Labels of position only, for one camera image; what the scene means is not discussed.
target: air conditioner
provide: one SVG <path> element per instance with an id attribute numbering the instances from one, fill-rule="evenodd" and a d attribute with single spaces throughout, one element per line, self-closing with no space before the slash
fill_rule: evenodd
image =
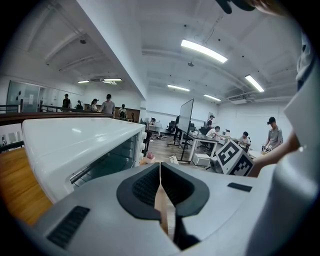
<path id="1" fill-rule="evenodd" d="M 245 104 L 245 103 L 247 103 L 247 100 L 243 98 L 243 99 L 231 100 L 231 102 L 233 104 Z"/>

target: office chair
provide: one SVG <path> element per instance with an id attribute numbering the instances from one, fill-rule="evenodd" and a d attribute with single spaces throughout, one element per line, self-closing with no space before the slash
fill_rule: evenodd
<path id="1" fill-rule="evenodd" d="M 175 121 L 171 121 L 166 130 L 171 134 L 175 131 Z"/>
<path id="2" fill-rule="evenodd" d="M 249 148 L 250 148 L 250 145 L 246 145 L 246 146 L 245 146 L 244 152 L 248 153 L 248 150 L 249 150 Z"/>
<path id="3" fill-rule="evenodd" d="M 193 132 L 195 129 L 196 129 L 195 124 L 190 123 L 189 131 Z M 188 148 L 188 146 L 192 146 L 190 143 L 188 143 L 188 141 L 193 141 L 193 139 L 190 138 L 187 134 L 183 135 L 183 139 L 186 140 L 186 148 Z"/>
<path id="4" fill-rule="evenodd" d="M 210 131 L 210 128 L 205 128 L 205 127 L 201 127 L 201 128 L 200 128 L 200 133 L 201 133 L 202 135 L 206 135 L 209 131 Z M 197 146 L 197 147 L 196 147 L 197 149 L 198 149 L 198 148 L 204 148 L 204 151 L 210 150 L 210 147 L 208 146 L 209 143 L 207 143 L 207 142 L 201 142 L 201 141 L 200 141 L 200 143 L 201 143 L 201 145 L 200 145 L 200 146 Z"/>

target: desk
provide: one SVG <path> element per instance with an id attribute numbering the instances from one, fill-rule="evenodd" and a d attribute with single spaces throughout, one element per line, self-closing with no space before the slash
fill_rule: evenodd
<path id="1" fill-rule="evenodd" d="M 153 131 L 153 132 L 159 132 L 160 135 L 160 131 L 162 129 L 162 123 L 160 122 L 155 122 L 154 125 L 149 125 L 149 131 Z"/>
<path id="2" fill-rule="evenodd" d="M 258 157 L 263 156 L 263 154 L 261 154 L 260 151 L 253 151 L 253 150 L 248 151 L 248 155 L 249 155 L 249 157 L 251 157 L 252 159 L 255 159 L 255 158 L 258 158 Z"/>
<path id="3" fill-rule="evenodd" d="M 227 137 L 227 136 L 224 136 L 224 135 L 220 135 L 220 137 L 222 138 L 225 138 L 226 142 L 228 143 L 230 140 L 234 141 L 234 142 L 240 142 L 240 140 L 238 140 L 237 138 L 232 138 L 232 137 Z"/>
<path id="4" fill-rule="evenodd" d="M 182 132 L 182 136 L 181 136 L 181 141 L 180 141 L 180 143 L 182 142 L 182 140 L 183 140 L 183 138 L 184 138 L 184 134 L 185 134 L 185 132 L 183 131 L 183 132 Z M 218 140 L 215 140 L 215 139 L 213 139 L 213 138 L 209 138 L 209 137 L 207 137 L 207 136 L 203 136 L 203 137 L 202 137 L 202 135 L 199 135 L 199 137 L 198 137 L 197 135 L 192 135 L 191 133 L 189 133 L 188 137 L 190 137 L 191 139 L 193 139 L 192 149 L 191 149 L 191 153 L 190 153 L 190 155 L 189 155 L 188 161 L 191 162 L 192 157 L 193 157 L 194 152 L 195 152 L 195 148 L 196 148 L 198 142 L 213 143 L 214 146 L 213 146 L 213 150 L 212 150 L 212 152 L 211 152 L 210 158 L 213 158 L 213 157 L 214 157 L 214 153 L 215 153 L 216 148 L 217 148 Z"/>

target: vent grille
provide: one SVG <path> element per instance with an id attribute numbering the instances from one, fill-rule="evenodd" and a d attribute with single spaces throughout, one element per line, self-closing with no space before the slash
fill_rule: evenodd
<path id="1" fill-rule="evenodd" d="M 89 208 L 81 206 L 74 207 L 47 236 L 47 239 L 57 246 L 65 249 L 89 211 Z"/>

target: wooden railing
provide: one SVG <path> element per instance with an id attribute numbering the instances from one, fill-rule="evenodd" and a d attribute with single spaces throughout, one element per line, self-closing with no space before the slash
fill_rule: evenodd
<path id="1" fill-rule="evenodd" d="M 77 112 L 34 112 L 34 113 L 7 113 L 0 115 L 0 126 L 22 124 L 28 119 L 43 118 L 113 118 L 112 114 L 90 111 Z"/>

